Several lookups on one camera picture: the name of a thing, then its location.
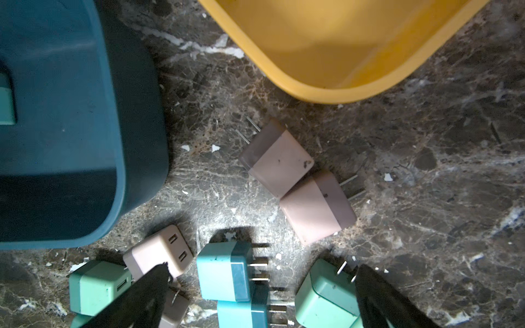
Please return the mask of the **teal storage box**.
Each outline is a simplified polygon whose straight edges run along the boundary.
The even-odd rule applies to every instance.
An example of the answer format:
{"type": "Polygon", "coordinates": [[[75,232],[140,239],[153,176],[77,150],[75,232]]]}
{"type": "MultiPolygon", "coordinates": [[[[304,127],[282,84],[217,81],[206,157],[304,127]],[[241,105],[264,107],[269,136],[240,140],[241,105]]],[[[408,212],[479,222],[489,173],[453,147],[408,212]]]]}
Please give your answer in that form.
{"type": "Polygon", "coordinates": [[[168,175],[157,71],[102,1],[2,1],[1,248],[80,247],[168,175]]]}

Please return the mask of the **blue plug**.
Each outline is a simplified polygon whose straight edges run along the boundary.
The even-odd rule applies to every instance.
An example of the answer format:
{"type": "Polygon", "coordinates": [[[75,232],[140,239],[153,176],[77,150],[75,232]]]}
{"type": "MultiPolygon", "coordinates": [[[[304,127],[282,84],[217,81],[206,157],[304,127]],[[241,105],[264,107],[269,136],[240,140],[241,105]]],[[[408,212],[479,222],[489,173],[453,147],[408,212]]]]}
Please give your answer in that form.
{"type": "Polygon", "coordinates": [[[257,284],[268,283],[262,270],[268,262],[256,258],[247,241],[209,243],[196,258],[201,296],[212,301],[249,301],[257,284]]]}
{"type": "Polygon", "coordinates": [[[272,319],[270,312],[286,312],[286,306],[272,306],[269,303],[268,284],[255,284],[249,301],[218,301],[217,318],[220,328],[260,328],[287,326],[284,318],[272,319]]]}
{"type": "Polygon", "coordinates": [[[1,71],[0,123],[2,126],[12,126],[16,124],[12,84],[8,73],[4,71],[1,71]]]}

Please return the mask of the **yellow storage box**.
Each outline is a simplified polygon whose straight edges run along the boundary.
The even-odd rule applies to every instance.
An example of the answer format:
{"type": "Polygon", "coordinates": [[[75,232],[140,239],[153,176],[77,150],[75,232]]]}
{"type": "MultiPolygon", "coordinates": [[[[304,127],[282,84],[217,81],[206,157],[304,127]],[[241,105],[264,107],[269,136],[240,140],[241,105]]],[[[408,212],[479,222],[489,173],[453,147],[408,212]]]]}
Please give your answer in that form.
{"type": "Polygon", "coordinates": [[[203,1],[281,90],[310,103],[352,103],[411,75],[483,1],[203,1]]]}

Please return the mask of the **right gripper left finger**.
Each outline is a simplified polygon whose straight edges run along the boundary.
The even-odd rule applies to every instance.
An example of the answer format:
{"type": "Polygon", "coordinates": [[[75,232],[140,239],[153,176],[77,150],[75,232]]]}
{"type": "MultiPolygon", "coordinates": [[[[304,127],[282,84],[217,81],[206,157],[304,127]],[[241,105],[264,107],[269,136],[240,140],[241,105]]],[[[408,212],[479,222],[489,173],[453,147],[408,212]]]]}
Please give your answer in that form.
{"type": "Polygon", "coordinates": [[[84,327],[158,327],[169,280],[167,263],[154,266],[84,327]]]}

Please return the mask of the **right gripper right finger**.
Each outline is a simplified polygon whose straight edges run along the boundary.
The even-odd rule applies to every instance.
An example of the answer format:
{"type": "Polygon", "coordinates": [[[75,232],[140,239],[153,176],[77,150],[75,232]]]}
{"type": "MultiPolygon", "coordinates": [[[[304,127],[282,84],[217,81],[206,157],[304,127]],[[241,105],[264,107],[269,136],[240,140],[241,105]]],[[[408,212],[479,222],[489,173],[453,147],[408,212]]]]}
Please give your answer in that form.
{"type": "Polygon", "coordinates": [[[355,289],[364,327],[439,328],[374,269],[360,265],[355,289]]]}

